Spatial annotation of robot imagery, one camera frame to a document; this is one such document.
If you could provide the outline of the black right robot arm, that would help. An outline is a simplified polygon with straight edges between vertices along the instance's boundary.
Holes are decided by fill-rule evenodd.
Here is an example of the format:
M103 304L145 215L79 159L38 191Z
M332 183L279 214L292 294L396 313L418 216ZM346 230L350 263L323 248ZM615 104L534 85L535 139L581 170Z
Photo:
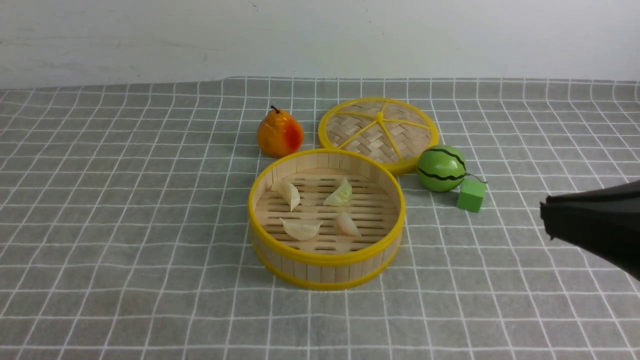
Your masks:
M551 239L581 248L640 279L640 182L549 195L539 204Z

